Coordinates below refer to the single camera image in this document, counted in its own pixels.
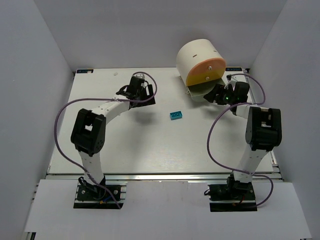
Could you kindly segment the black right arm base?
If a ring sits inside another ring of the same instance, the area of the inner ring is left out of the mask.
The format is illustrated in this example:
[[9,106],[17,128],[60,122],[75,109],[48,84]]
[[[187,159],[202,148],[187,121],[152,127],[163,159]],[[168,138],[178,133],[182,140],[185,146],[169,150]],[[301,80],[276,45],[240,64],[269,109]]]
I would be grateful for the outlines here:
[[224,184],[209,184],[204,195],[209,197],[211,212],[256,212],[256,196],[251,182],[243,183],[227,178]]

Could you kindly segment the yellow drawer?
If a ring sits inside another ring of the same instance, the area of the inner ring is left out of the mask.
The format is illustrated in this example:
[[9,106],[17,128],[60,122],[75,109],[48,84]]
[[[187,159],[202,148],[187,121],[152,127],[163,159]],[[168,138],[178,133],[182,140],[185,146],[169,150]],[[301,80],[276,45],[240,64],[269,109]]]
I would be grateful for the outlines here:
[[186,86],[193,86],[198,85],[210,81],[214,81],[220,79],[223,76],[223,73],[220,74],[219,72],[202,72],[196,74],[189,74],[186,78],[185,84]]

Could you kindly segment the long teal lego brick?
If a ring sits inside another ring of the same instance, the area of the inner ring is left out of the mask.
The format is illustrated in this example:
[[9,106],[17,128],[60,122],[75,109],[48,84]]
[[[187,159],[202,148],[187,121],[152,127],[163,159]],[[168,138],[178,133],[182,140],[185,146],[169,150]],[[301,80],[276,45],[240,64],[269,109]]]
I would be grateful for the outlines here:
[[178,120],[178,119],[181,119],[183,117],[183,114],[182,114],[181,111],[175,111],[175,112],[171,112],[169,114],[169,117],[170,117],[171,121]]

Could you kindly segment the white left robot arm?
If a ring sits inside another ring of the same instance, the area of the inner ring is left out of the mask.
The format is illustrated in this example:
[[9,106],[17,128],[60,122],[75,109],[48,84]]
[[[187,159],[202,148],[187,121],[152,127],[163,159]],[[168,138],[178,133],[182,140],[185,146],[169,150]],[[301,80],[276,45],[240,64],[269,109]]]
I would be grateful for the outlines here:
[[133,75],[129,84],[121,87],[111,100],[92,109],[79,110],[70,140],[81,157],[86,183],[91,185],[105,183],[100,151],[105,144],[107,124],[132,108],[155,103],[153,85]]

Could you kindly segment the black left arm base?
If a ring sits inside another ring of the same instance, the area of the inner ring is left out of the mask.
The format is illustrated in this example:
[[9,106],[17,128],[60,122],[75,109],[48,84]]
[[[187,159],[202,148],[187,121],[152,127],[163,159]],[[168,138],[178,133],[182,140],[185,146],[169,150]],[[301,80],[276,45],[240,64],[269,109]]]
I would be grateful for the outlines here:
[[78,178],[75,198],[73,203],[74,209],[95,209],[95,210],[120,210],[126,198],[127,185],[121,184],[104,184],[110,190],[112,195],[97,185],[92,185],[85,181],[84,177]]

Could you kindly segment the orange drawer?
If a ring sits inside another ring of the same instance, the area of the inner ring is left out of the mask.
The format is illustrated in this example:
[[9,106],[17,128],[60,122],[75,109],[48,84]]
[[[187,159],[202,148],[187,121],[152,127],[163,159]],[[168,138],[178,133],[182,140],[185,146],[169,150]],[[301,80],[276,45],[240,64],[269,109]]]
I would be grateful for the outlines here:
[[225,73],[227,63],[223,58],[214,57],[197,63],[190,71],[189,74],[218,72],[220,74]]

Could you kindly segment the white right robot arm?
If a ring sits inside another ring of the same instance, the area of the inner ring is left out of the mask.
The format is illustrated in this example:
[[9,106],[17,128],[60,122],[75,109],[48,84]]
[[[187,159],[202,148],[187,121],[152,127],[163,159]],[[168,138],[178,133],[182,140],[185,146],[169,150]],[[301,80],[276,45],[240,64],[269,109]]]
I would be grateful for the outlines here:
[[262,159],[282,141],[281,110],[249,104],[249,90],[250,85],[246,82],[236,82],[234,86],[217,84],[203,96],[210,103],[232,106],[230,111],[235,116],[247,120],[247,145],[238,166],[232,171],[234,181],[242,184],[252,181]]

